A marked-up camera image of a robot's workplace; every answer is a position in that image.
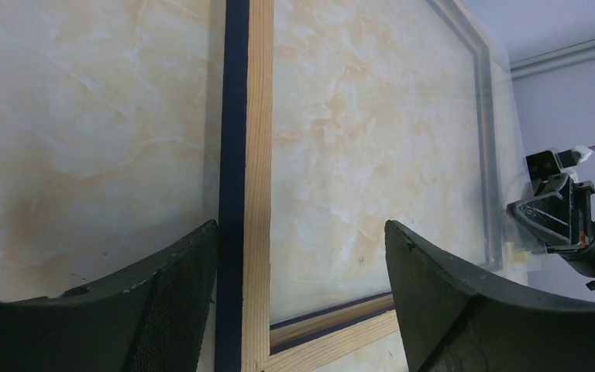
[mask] navy blue edge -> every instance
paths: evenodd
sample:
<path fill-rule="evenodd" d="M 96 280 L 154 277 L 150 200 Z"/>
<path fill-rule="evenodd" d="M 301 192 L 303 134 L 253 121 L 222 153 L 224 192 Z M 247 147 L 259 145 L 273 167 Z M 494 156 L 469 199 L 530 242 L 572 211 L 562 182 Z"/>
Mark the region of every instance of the navy blue edge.
<path fill-rule="evenodd" d="M 248 39 L 249 0 L 226 0 L 215 372 L 240 371 L 242 363 L 242 238 L 245 211 Z"/>
<path fill-rule="evenodd" d="M 375 300 L 377 298 L 384 297 L 384 296 L 390 295 L 390 294 L 391 294 L 391 292 L 384 292 L 384 293 L 380 293 L 380 294 L 374 294 L 372 296 L 360 298 L 358 300 L 354 300 L 354 301 L 350 301 L 350 302 L 346 302 L 346 303 L 341 304 L 341 305 L 335 305 L 335 306 L 332 306 L 332 307 L 329 307 L 329 308 L 323 308 L 322 310 L 317 310 L 316 312 L 309 312 L 308 314 L 300 315 L 300 316 L 297 316 L 295 318 L 291 318 L 291 319 L 288 319 L 288 320 L 284 320 L 284 321 L 281 321 L 281 322 L 277 322 L 277 323 L 271 324 L 270 325 L 270 330 L 272 331 L 273 329 L 279 329 L 281 327 L 290 326 L 291 324 L 303 322 L 305 320 L 313 319 L 313 318 L 315 318 L 317 316 L 329 314 L 331 312 L 337 312 L 338 310 L 342 310 L 344 308 L 349 308 L 350 306 L 354 306 L 354 305 L 359 305 L 359 304 L 362 304 L 364 302 L 372 301 L 372 300 Z"/>
<path fill-rule="evenodd" d="M 312 341 L 314 339 L 319 339 L 323 336 L 327 336 L 330 333 L 340 331 L 341 329 L 346 329 L 350 326 L 354 326 L 355 324 L 357 324 L 359 322 L 363 322 L 364 320 L 375 318 L 376 316 L 380 316 L 386 312 L 390 312 L 391 310 L 394 310 L 395 308 L 396 308 L 395 305 L 387 306 L 386 308 L 376 310 L 375 312 L 369 312 L 368 314 L 361 315 L 358 318 L 350 319 L 345 322 L 340 322 L 339 324 L 331 326 L 329 328 L 325 328 L 325 329 L 321 329 L 320 331 L 317 331 L 317 332 L 309 333 L 308 335 L 299 337 L 297 339 L 293 339 L 286 343 L 281 343 L 277 346 L 270 348 L 270 355 L 281 353 L 282 351 L 288 350 L 290 348 L 300 346 L 303 343 L 308 343 L 309 341 Z"/>

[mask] marble-pattern panel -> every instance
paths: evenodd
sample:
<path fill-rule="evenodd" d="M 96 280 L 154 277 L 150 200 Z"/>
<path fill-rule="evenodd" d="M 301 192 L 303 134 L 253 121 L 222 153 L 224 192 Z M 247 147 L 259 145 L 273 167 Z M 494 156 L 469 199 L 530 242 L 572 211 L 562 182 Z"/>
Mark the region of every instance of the marble-pattern panel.
<path fill-rule="evenodd" d="M 0 2 L 0 300 L 217 216 L 225 2 Z"/>
<path fill-rule="evenodd" d="M 397 219 L 484 260 L 473 56 L 426 1 L 275 1 L 273 321 L 389 290 Z"/>

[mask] ceiling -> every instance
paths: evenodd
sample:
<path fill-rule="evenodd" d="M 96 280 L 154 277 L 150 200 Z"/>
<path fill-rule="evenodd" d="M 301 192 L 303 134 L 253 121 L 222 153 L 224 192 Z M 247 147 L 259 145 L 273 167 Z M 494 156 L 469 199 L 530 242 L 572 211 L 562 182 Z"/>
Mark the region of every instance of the ceiling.
<path fill-rule="evenodd" d="M 511 61 L 595 39 L 595 0 L 464 0 Z"/>

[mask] textured black surface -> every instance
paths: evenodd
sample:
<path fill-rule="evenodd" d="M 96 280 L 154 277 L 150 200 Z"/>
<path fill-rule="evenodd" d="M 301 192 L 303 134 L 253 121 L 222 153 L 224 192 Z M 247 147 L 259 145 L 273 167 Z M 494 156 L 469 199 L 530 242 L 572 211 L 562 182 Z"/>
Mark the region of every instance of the textured black surface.
<path fill-rule="evenodd" d="M 410 371 L 595 371 L 595 303 L 498 277 L 399 222 L 385 233 Z"/>
<path fill-rule="evenodd" d="M 217 233 L 207 222 L 61 298 L 0 302 L 0 370 L 194 370 Z"/>
<path fill-rule="evenodd" d="M 528 164 L 530 181 L 533 182 L 536 180 L 547 180 L 549 177 L 562 172 L 559 158 L 551 150 L 528 155 L 525 160 Z"/>

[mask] wooden strip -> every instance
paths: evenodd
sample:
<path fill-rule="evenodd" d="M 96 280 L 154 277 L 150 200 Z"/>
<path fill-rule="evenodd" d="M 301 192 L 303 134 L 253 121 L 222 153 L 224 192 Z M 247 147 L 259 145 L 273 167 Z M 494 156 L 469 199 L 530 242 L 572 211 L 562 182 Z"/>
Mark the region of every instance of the wooden strip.
<path fill-rule="evenodd" d="M 385 312 L 346 329 L 271 355 L 263 370 L 266 372 L 312 371 L 397 331 L 395 310 Z"/>
<path fill-rule="evenodd" d="M 287 343 L 295 339 L 307 336 L 314 332 L 322 331 L 342 322 L 359 318 L 365 314 L 376 312 L 382 308 L 392 306 L 394 304 L 394 297 L 391 294 L 376 298 L 374 300 L 364 302 L 361 304 L 350 306 L 349 308 L 342 308 L 335 312 L 316 316 L 311 319 L 286 325 L 284 327 L 273 329 L 270 331 L 270 347 L 278 346 L 282 343 Z"/>
<path fill-rule="evenodd" d="M 320 315 L 325 315 L 325 314 L 329 314 L 332 312 L 337 312 L 338 310 L 343 310 L 344 308 L 350 308 L 354 305 L 359 305 L 365 302 L 369 302 L 372 300 L 375 300 L 376 298 L 380 298 L 380 297 L 384 297 L 386 295 L 390 295 L 391 292 L 384 292 L 384 293 L 379 293 L 379 294 L 374 294 L 372 296 L 368 296 L 368 297 L 364 297 L 364 298 L 359 298 L 356 300 L 352 300 L 350 302 L 344 302 L 341 305 L 334 305 L 334 306 L 330 306 L 328 308 L 323 308 L 322 310 L 316 310 L 315 312 L 309 312 L 307 314 L 304 315 L 299 315 L 296 316 L 295 318 L 291 318 L 288 320 L 283 320 L 281 322 L 277 322 L 277 323 L 273 323 L 270 325 L 270 331 L 272 332 L 274 329 L 278 329 L 281 327 L 285 327 L 291 324 L 295 324 L 295 323 L 299 323 L 299 322 L 303 322 L 305 320 L 309 320 L 309 319 L 313 319 L 317 316 Z"/>
<path fill-rule="evenodd" d="M 253 372 L 260 370 L 270 353 L 273 16 L 273 0 L 250 0 L 242 370 Z"/>

